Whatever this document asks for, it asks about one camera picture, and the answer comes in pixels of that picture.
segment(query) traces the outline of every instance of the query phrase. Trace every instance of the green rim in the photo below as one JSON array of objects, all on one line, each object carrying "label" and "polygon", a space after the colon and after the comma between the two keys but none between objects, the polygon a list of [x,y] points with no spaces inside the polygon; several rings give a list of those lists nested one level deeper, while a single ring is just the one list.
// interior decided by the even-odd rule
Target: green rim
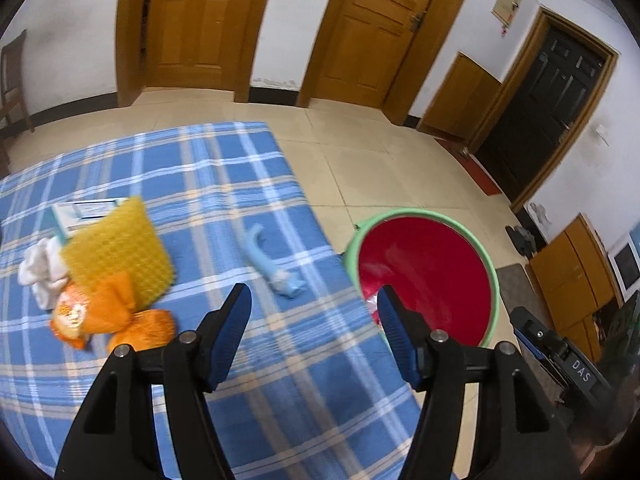
[{"label": "green rim", "polygon": [[484,337],[480,342],[480,346],[489,346],[489,341],[491,341],[491,338],[494,336],[495,327],[498,323],[498,306],[500,298],[498,276],[495,273],[494,264],[492,264],[489,254],[486,252],[486,249],[482,246],[480,241],[471,231],[469,231],[461,223],[456,222],[453,218],[449,218],[446,215],[436,213],[435,211],[428,211],[427,209],[407,207],[393,209],[392,211],[386,211],[356,224],[355,227],[357,231],[353,235],[353,238],[351,238],[351,241],[347,245],[347,248],[344,251],[344,255],[342,257],[344,267],[347,270],[347,274],[351,278],[353,284],[358,288],[360,294],[362,294],[360,277],[358,275],[358,257],[360,256],[360,247],[362,246],[364,237],[376,225],[380,224],[380,222],[384,222],[392,218],[397,218],[399,216],[419,216],[422,218],[430,218],[432,220],[441,222],[463,235],[463,237],[465,237],[466,240],[468,240],[476,250],[476,253],[478,253],[480,259],[484,263],[484,268],[486,269],[486,273],[489,276],[489,284],[491,286],[491,314],[489,316],[489,323],[487,324],[486,331],[484,332]]}]

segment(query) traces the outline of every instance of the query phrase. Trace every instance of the door frame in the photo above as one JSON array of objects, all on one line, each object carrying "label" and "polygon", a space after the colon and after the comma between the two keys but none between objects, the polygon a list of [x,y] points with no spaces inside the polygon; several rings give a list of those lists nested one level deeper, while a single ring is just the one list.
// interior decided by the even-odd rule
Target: door frame
[{"label": "door frame", "polygon": [[[422,83],[435,62],[464,0],[431,0],[422,27],[418,30],[400,64],[380,109],[393,124],[403,124]],[[309,63],[298,94],[296,106],[307,108],[318,86],[322,64],[340,17],[345,0],[329,0]]]},{"label": "door frame", "polygon": [[469,141],[469,152],[475,153],[489,136],[491,130],[494,129],[494,126],[506,110],[509,102],[524,81],[545,41],[549,28],[552,26],[562,30],[574,38],[574,40],[577,40],[590,50],[593,50],[596,54],[602,56],[604,65],[593,87],[593,91],[591,91],[589,98],[582,106],[580,113],[578,113],[568,133],[564,136],[560,144],[558,144],[551,157],[542,165],[542,168],[540,168],[536,176],[533,177],[525,189],[511,203],[512,211],[518,211],[524,207],[525,203],[533,197],[540,186],[542,186],[542,183],[553,170],[555,170],[569,149],[574,145],[600,103],[600,99],[607,89],[607,85],[618,61],[619,54],[617,51],[602,40],[552,10],[546,7],[540,7],[533,26],[529,29],[529,34],[520,48],[518,57],[511,65],[507,77],[500,86],[497,96],[479,125],[478,130]]},{"label": "door frame", "polygon": [[[140,63],[142,5],[144,0],[118,0],[115,31],[116,91],[118,106],[129,106],[145,87],[145,66]],[[249,99],[255,50],[267,0],[251,0],[234,85],[234,101]]]}]

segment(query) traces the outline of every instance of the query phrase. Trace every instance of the bucket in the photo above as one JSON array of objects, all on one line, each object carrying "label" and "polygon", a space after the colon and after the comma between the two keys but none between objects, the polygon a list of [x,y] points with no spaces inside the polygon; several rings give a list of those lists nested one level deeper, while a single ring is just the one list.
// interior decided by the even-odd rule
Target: bucket
[{"label": "bucket", "polygon": [[402,208],[356,225],[343,263],[365,299],[392,285],[432,330],[487,346],[498,318],[498,277],[475,235],[455,220]]}]

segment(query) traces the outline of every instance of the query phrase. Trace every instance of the yellow sponge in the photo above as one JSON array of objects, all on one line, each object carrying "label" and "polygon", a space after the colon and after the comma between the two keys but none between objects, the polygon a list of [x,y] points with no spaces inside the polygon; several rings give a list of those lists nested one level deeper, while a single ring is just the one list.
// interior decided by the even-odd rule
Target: yellow sponge
[{"label": "yellow sponge", "polygon": [[95,291],[107,276],[127,271],[136,300],[145,309],[171,285],[174,268],[139,196],[132,196],[105,218],[77,231],[60,251],[69,274]]}]

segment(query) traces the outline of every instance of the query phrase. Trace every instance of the tiled floor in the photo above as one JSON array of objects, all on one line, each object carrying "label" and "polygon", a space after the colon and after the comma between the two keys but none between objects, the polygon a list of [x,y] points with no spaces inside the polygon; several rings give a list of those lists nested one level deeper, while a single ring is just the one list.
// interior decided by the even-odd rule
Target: tiled floor
[{"label": "tiled floor", "polygon": [[[269,123],[336,252],[353,224],[397,206],[424,207],[464,224],[495,267],[524,262],[504,226],[517,223],[502,196],[488,197],[431,137],[390,124],[379,110],[331,101],[310,108],[235,104],[230,92],[171,89],[144,92],[129,108],[45,124],[8,148],[12,171],[95,142],[184,124],[229,120]],[[515,342],[504,306],[492,341]],[[478,390],[468,387],[454,471],[468,471]]]}]

